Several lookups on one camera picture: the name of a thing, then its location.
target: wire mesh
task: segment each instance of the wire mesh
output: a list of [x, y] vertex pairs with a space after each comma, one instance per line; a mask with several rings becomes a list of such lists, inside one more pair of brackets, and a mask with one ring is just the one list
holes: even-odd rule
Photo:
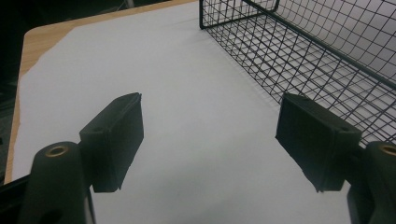
[[[343, 31], [349, 27], [347, 20], [356, 20], [336, 4], [344, 6], [346, 1], [309, 1], [313, 6], [307, 2], [201, 0], [201, 27], [279, 103], [284, 92], [304, 95], [363, 131], [363, 145], [378, 140], [395, 143], [396, 39], [395, 32], [390, 35], [391, 28], [385, 28], [392, 22], [393, 29], [396, 27], [395, 5], [388, 7], [393, 11], [385, 17], [382, 29], [363, 45], [359, 41], [370, 37], [365, 31]], [[358, 3], [348, 4], [362, 8]], [[373, 10], [370, 6], [365, 11], [383, 16], [379, 7]], [[333, 29], [340, 21], [321, 16], [337, 10], [347, 16], [341, 28]], [[378, 28], [374, 18], [359, 20], [367, 30]]]

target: table surface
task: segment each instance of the table surface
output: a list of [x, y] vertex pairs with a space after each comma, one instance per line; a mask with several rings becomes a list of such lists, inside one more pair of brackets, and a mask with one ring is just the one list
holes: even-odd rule
[[[108, 21], [119, 17], [148, 12], [165, 7], [173, 7], [194, 1], [196, 0], [172, 0], [159, 4], [148, 5], [144, 7], [136, 7], [122, 11], [107, 13], [103, 15], [92, 16], [84, 19], [65, 21], [65, 22], [37, 27], [26, 33], [23, 39], [23, 50], [21, 56], [19, 79], [21, 79], [21, 77], [25, 73], [27, 73], [32, 66], [34, 66], [37, 63], [41, 55], [43, 55], [47, 50], [49, 50], [54, 45], [56, 45], [63, 37], [65, 37], [75, 27], [79, 27], [82, 25], [95, 23], [99, 21]], [[8, 149], [5, 183], [9, 183], [12, 180], [12, 164], [14, 160], [14, 147], [15, 147], [19, 126], [20, 126], [20, 94], [18, 90], [15, 109], [14, 109], [14, 117], [12, 121], [9, 149]]]
[[137, 91], [145, 140], [122, 190], [92, 197], [98, 223], [348, 223], [348, 185], [315, 192], [274, 138], [278, 104], [199, 29], [197, 2], [176, 6], [186, 2], [26, 36], [8, 181]]

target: black wire basket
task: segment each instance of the black wire basket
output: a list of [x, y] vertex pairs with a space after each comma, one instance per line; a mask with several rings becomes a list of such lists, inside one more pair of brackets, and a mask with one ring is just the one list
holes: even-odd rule
[[395, 144], [395, 2], [200, 0], [200, 26], [279, 103], [309, 97], [364, 146]]

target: wooden table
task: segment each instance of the wooden table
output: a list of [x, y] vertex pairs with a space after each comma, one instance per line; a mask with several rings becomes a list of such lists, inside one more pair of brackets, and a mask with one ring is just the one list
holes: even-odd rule
[[[136, 7], [123, 11], [84, 18], [80, 20], [65, 21], [65, 22], [55, 23], [52, 25], [37, 27], [29, 31], [24, 37], [19, 78], [21, 78], [27, 71], [29, 71], [29, 69], [33, 65], [37, 63], [41, 55], [43, 55], [47, 50], [52, 48], [56, 43], [58, 43], [58, 41], [60, 41], [65, 35], [67, 35], [67, 33], [69, 33], [75, 27], [82, 26], [85, 24], [95, 23], [99, 21], [108, 21], [118, 17], [134, 15], [134, 14], [148, 12], [165, 7], [173, 7], [194, 1], [196, 0], [172, 0], [172, 1], [149, 5], [145, 7]], [[14, 146], [17, 138], [18, 129], [20, 126], [19, 98], [20, 98], [19, 91], [17, 91], [14, 118], [12, 120], [11, 138], [8, 149], [5, 183], [9, 183], [12, 180], [12, 163], [14, 160]]]

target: black plastic part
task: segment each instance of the black plastic part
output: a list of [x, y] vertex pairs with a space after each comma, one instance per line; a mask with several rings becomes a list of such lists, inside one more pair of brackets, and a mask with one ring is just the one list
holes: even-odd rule
[[140, 102], [139, 93], [115, 99], [79, 133], [95, 192], [120, 189], [144, 137]]
[[359, 148], [361, 131], [314, 101], [285, 93], [276, 139], [317, 191], [340, 190], [339, 159]]
[[361, 193], [352, 186], [346, 197], [351, 224], [369, 223], [375, 208], [372, 195]]
[[396, 223], [396, 145], [370, 143], [363, 164], [375, 202], [370, 224]]
[[17, 223], [28, 181], [26, 175], [0, 188], [1, 223]]
[[18, 223], [94, 223], [79, 147], [44, 147], [33, 162]]

